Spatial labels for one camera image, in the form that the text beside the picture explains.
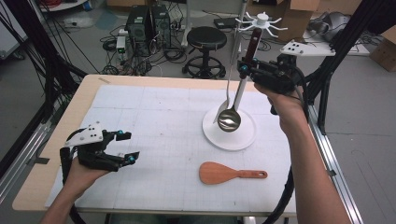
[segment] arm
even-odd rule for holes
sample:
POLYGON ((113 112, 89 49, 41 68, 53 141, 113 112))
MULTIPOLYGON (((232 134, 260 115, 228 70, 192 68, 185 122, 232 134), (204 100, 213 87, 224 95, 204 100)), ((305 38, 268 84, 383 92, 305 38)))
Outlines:
POLYGON ((298 222, 350 223, 327 174, 300 101, 268 91, 258 84, 255 87, 268 96, 279 115, 280 127, 289 140, 298 222))
POLYGON ((70 208, 77 198, 88 189, 97 178, 108 171, 89 169, 73 159, 72 167, 64 187, 41 219, 40 223, 66 223, 70 208))

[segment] ladle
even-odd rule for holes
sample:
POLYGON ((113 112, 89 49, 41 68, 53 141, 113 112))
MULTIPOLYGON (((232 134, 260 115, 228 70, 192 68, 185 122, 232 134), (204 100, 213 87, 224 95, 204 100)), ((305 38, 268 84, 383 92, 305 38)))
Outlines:
POLYGON ((239 94, 242 94, 241 87, 244 86, 244 80, 239 82, 238 90, 236 91, 235 98, 233 99, 233 106, 230 109, 223 110, 218 117, 219 127, 227 133, 231 133, 239 128, 241 125, 241 116, 236 112, 235 107, 238 107, 239 94))

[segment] table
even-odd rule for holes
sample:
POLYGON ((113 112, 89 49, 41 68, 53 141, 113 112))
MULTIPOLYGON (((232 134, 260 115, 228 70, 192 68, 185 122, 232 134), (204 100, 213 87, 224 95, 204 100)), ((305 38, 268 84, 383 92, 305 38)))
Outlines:
MULTIPOLYGON (((63 117, 61 118, 58 126, 54 130, 52 137, 48 141, 46 147, 41 153, 41 157, 50 158, 49 163, 46 165, 36 164, 32 172, 27 177, 23 184, 19 194, 17 195, 13 208, 16 210, 27 210, 27 211, 43 211, 46 210, 44 206, 47 198, 50 195, 53 181, 57 175, 60 159, 59 159, 59 148, 64 145, 67 136, 77 130, 83 121, 84 116, 88 112, 95 94, 102 85, 123 85, 123 86, 136 86, 136 87, 156 87, 156 88, 181 88, 181 89, 208 89, 208 90, 224 90, 226 87, 226 81, 224 80, 203 80, 203 79, 189 79, 189 78, 164 78, 164 77, 115 77, 115 76, 104 76, 104 75, 89 75, 86 76, 81 83, 78 91, 76 92, 69 107, 67 107, 63 117)), ((235 91, 237 89, 238 82, 233 81, 230 85, 230 89, 235 91)), ((251 82, 246 86, 246 91, 254 92, 255 89, 251 82)), ((271 116, 277 125, 277 118, 271 116)), ((285 162, 289 161, 289 155, 285 155, 285 162)), ((286 181, 286 175, 281 180, 279 190, 283 190, 283 183, 286 181)), ((236 216, 265 216, 271 212, 275 206, 268 206, 266 211, 260 212, 249 212, 240 211, 232 212, 236 216)), ((295 204, 294 201, 290 202, 290 208, 285 216, 295 216, 295 204)), ((138 212, 138 213, 161 213, 161 214, 227 214, 226 211, 216 212, 202 212, 202 211, 183 211, 183 210, 172 210, 169 208, 161 208, 154 210, 139 210, 139 211, 126 211, 125 209, 108 209, 108 208, 81 208, 80 211, 85 212, 138 212)))

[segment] computer tower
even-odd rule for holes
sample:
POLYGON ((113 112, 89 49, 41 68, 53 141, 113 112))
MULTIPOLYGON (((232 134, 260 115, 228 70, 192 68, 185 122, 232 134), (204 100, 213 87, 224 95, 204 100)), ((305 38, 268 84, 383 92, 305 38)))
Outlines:
POLYGON ((164 49, 171 48, 171 29, 168 10, 165 5, 151 7, 152 22, 154 24, 154 36, 157 43, 164 49))
POLYGON ((134 56, 149 56, 153 38, 149 6, 132 6, 125 30, 128 31, 134 56))

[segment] grid paper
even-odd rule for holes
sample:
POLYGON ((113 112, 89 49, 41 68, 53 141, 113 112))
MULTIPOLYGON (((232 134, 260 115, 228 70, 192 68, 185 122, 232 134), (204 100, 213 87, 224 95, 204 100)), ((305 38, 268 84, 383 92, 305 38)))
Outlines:
MULTIPOLYGON (((131 132, 131 140, 112 141, 106 153, 140 151, 140 156, 136 164, 98 179, 76 206, 160 213, 273 211, 290 168, 289 145, 278 117, 270 114, 264 95, 244 92, 239 108, 253 117, 257 138, 246 149, 223 150, 205 138, 202 120, 224 100, 224 90, 102 86, 80 127, 100 121, 108 131, 131 132), (235 170, 264 170, 268 177, 205 185, 198 173, 205 161, 235 170)), ((60 169, 46 206, 61 187, 60 169)), ((295 213, 294 197, 285 212, 295 213)))

